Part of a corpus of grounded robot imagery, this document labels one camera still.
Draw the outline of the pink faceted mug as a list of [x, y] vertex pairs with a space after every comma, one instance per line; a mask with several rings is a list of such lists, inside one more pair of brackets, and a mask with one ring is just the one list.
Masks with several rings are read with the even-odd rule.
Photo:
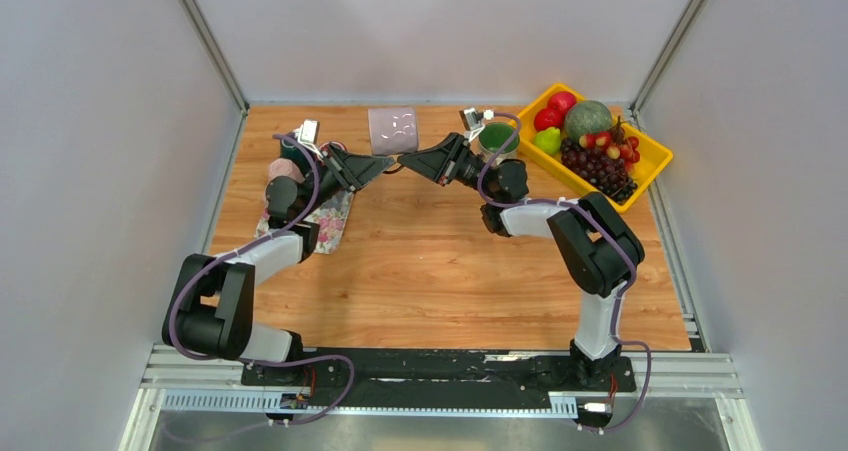
[[287, 158], [277, 158], [268, 166], [268, 182], [278, 177], [287, 177], [297, 183], [304, 181], [304, 175], [297, 164]]

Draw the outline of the cream floral mug green inside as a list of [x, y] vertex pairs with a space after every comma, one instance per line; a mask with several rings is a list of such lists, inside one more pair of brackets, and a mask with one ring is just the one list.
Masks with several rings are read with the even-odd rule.
[[499, 165], [506, 159], [516, 159], [520, 143], [518, 136], [513, 136], [515, 128], [504, 122], [487, 124], [478, 135], [479, 156], [488, 162], [496, 155], [493, 166]]

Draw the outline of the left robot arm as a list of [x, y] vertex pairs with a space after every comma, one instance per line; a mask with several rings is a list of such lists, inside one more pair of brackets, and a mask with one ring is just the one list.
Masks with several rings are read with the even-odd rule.
[[306, 370], [298, 335], [254, 319], [256, 288], [315, 251], [320, 227], [308, 216], [342, 192], [356, 192], [393, 164], [385, 156], [352, 154], [330, 144], [305, 154], [307, 171], [272, 175], [264, 195], [267, 230], [216, 256], [192, 254], [180, 269], [166, 312], [164, 342], [191, 359], [267, 364], [280, 384], [297, 383]]

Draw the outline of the mauve mug black handle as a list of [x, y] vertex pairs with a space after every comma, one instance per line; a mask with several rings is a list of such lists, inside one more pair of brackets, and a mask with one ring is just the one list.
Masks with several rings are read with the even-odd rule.
[[368, 125], [373, 155], [392, 156], [419, 149], [418, 119], [412, 107], [370, 108]]

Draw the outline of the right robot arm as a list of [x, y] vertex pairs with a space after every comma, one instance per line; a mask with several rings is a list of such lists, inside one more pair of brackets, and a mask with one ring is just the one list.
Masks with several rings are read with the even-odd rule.
[[607, 198], [598, 192], [578, 200], [531, 198], [523, 161], [484, 159], [457, 133], [434, 147], [402, 154], [398, 162], [439, 185], [458, 181], [475, 189], [485, 202], [481, 214], [490, 233], [555, 242], [581, 292], [578, 329], [563, 379], [580, 389], [613, 379], [623, 346], [622, 301], [645, 252]]

